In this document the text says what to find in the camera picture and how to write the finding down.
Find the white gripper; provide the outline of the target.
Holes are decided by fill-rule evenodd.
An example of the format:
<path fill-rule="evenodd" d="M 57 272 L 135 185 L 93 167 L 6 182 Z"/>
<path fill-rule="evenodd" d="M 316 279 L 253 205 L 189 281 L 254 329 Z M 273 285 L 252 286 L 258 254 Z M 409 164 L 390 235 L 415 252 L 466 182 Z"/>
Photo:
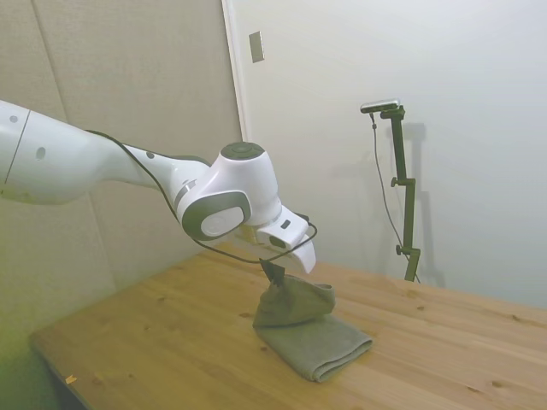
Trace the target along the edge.
<path fill-rule="evenodd" d="M 282 283 L 285 267 L 292 272 L 309 274 L 316 263 L 315 248 L 309 235 L 304 235 L 300 243 L 284 257 L 284 267 L 270 261 L 261 261 L 261 267 L 270 284 Z"/>

